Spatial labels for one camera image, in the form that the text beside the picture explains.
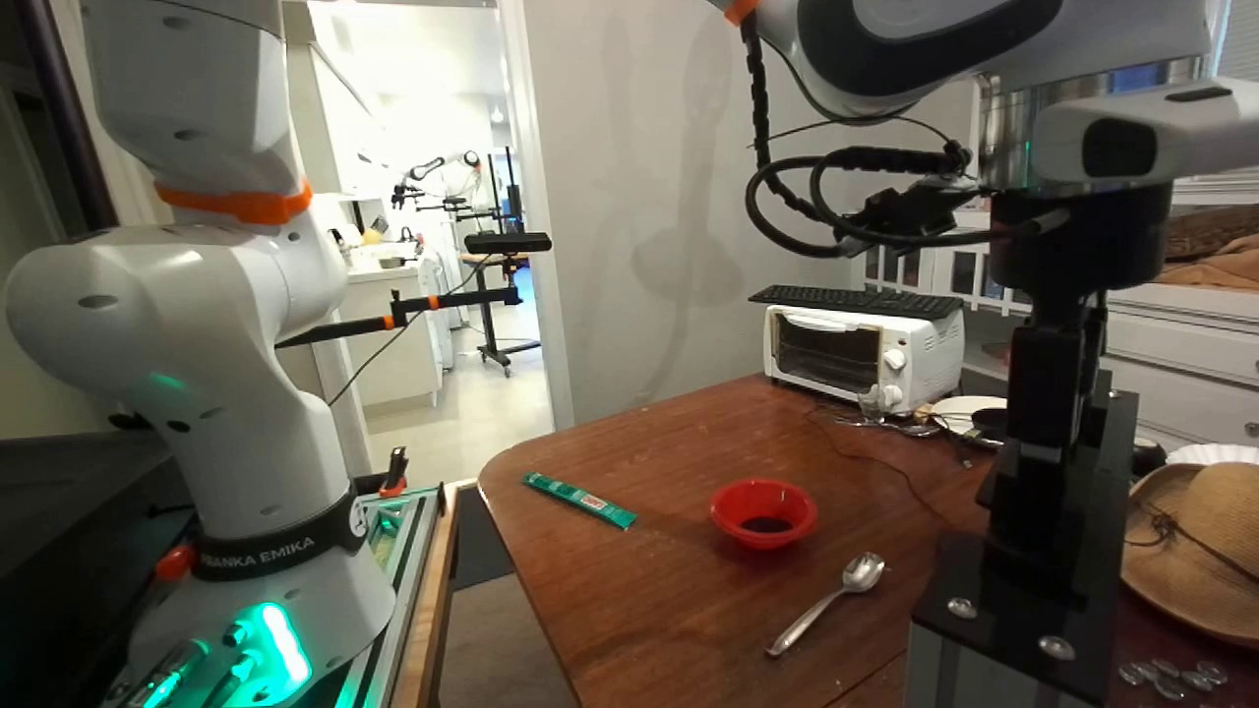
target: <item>red cup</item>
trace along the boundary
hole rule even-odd
[[[815,500],[788,481],[734,481],[708,509],[721,534],[750,550],[801,543],[819,527]]]

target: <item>black cable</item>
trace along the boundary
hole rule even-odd
[[[897,114],[889,122],[919,127],[919,131],[936,135],[939,142],[950,142],[939,127],[908,118],[908,114]],[[771,135],[771,142],[781,142],[781,139],[796,139],[796,135],[811,135],[811,131],[826,131],[826,127],[849,127],[849,122],[819,118],[819,122],[801,122],[801,127],[779,131],[779,135]]]
[[[750,148],[755,148],[755,173],[742,190],[742,210],[750,215],[750,226],[779,248],[811,255],[811,260],[832,260],[845,255],[849,248],[843,248],[845,236],[864,239],[864,243],[883,243],[883,248],[960,248],[960,243],[991,243],[991,239],[1009,239],[1009,236],[1042,236],[1054,232],[1070,220],[1070,214],[1042,214],[1036,220],[1021,226],[1008,226],[1008,230],[987,230],[987,232],[950,232],[950,236],[924,236],[924,232],[882,232],[861,226],[856,215],[843,215],[828,210],[826,193],[823,193],[823,173],[826,171],[883,171],[883,173],[960,173],[966,167],[966,152],[960,142],[950,142],[945,131],[915,122],[915,118],[897,118],[919,131],[933,131],[936,139],[945,139],[939,152],[915,152],[915,148],[870,148],[870,144],[852,144],[852,148],[832,148],[826,159],[771,159],[771,122],[767,122],[767,76],[763,76],[763,53],[760,53],[760,32],[755,32],[755,13],[738,24],[738,40],[748,47],[748,80],[750,80]],[[781,185],[779,173],[790,171],[811,171],[811,198],[797,198]],[[760,210],[760,190],[771,190],[790,214],[826,226],[832,232],[832,243],[807,243],[781,230],[775,230],[763,210]],[[939,193],[939,210],[949,205],[949,214],[954,205],[965,205],[974,193]]]
[[[369,358],[363,358],[363,366],[341,380],[341,388],[335,399],[327,399],[327,404],[337,404],[347,399],[347,388],[418,323],[419,316],[407,316]]]

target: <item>wooden table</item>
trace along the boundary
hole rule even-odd
[[[390,708],[426,708],[438,704],[442,687],[442,644],[449,630],[449,573],[455,556],[455,494],[443,494],[443,515],[431,522],[430,560],[419,571],[413,612],[406,616],[406,651]]]
[[[636,510],[636,527],[544,500],[520,483],[536,468]],[[983,533],[970,494],[987,468],[991,456],[960,442],[861,430],[849,404],[742,378],[508,450],[478,474],[478,493],[584,708],[901,704],[908,612],[936,534]],[[712,533],[708,500],[738,476],[801,483],[819,534],[779,556],[730,546]],[[832,590],[856,550],[889,560],[882,590],[845,597],[767,661],[767,641]],[[1125,597],[1118,661],[1134,658],[1215,661],[1230,685],[1211,704],[1259,704],[1259,654],[1211,644]],[[1114,704],[1159,699],[1114,679]]]

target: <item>spoon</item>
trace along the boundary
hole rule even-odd
[[[849,568],[843,571],[836,590],[828,590],[826,597],[819,597],[811,610],[801,610],[779,639],[771,651],[763,651],[767,658],[781,658],[836,597],[845,593],[870,593],[882,582],[882,571],[889,563],[882,556],[856,556],[849,560]]]

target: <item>cable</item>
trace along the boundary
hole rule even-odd
[[[354,387],[418,317],[419,317],[419,316],[407,316],[369,358],[363,358],[363,366],[341,380],[341,388],[337,388],[335,399],[327,399],[327,404],[337,404],[337,401],[351,392],[351,387]]]
[[[919,127],[924,135],[936,135],[939,142],[950,142],[939,127],[908,118],[908,114],[897,114],[889,122]],[[811,131],[826,131],[826,127],[849,127],[849,122],[819,118],[819,122],[801,122],[801,127],[779,131],[779,135],[771,135],[771,142],[781,142],[781,139],[796,139],[796,135],[811,135]]]
[[[815,401],[811,404],[811,418],[819,421],[819,426],[828,426],[826,418],[832,418],[832,401]],[[856,463],[876,463],[876,468],[883,468],[883,474],[893,474],[897,481],[901,481],[901,487],[906,487],[906,494],[933,521],[933,522],[939,522],[945,533],[960,533],[915,483],[911,483],[911,476],[901,468],[901,463],[889,463],[889,460],[882,460],[882,456],[861,456],[861,453],[852,453],[852,450],[845,450],[845,446],[836,446],[828,432],[819,432],[819,442],[826,442],[826,450],[836,456],[836,460],[856,460]]]
[[[950,226],[950,210],[981,198],[981,190],[966,193],[945,193],[933,185],[915,185],[919,193],[883,193],[882,205],[864,199],[864,220],[876,215],[882,210],[893,210],[893,215],[908,220],[915,232],[883,232],[874,226],[861,226],[856,215],[843,215],[828,210],[826,193],[823,193],[823,177],[826,171],[883,171],[883,173],[939,173],[939,177],[960,177],[960,171],[966,167],[966,148],[960,142],[950,142],[945,131],[915,122],[915,118],[897,118],[908,127],[919,127],[929,135],[936,135],[945,142],[939,152],[919,152],[919,148],[870,148],[870,144],[849,144],[849,148],[832,148],[826,159],[771,159],[771,122],[767,122],[767,76],[763,76],[763,53],[760,53],[760,32],[755,32],[755,13],[738,24],[738,40],[748,47],[748,80],[750,80],[750,148],[755,148],[755,173],[742,190],[742,210],[750,215],[750,226],[779,248],[796,253],[796,255],[811,255],[811,260],[832,260],[832,255],[849,255],[852,248],[845,248],[845,239],[861,239],[861,243],[882,243],[882,248],[960,248],[960,243],[991,243],[991,239],[1009,239],[1009,236],[1042,236],[1054,232],[1070,220],[1066,210],[1058,214],[1042,214],[1036,220],[1021,226],[1004,226],[1004,230],[987,230],[987,232],[950,232],[950,236],[929,236],[924,230]],[[781,173],[790,171],[811,171],[811,198],[797,198],[781,185]],[[771,190],[790,214],[826,226],[832,243],[811,243],[797,239],[790,232],[781,232],[779,226],[771,226],[760,210],[760,190]]]
[[[335,399],[327,399],[327,404],[337,404],[347,399],[347,388],[407,332],[407,323],[418,323],[419,316],[407,316],[369,358],[363,358],[363,366],[341,380],[341,388]]]

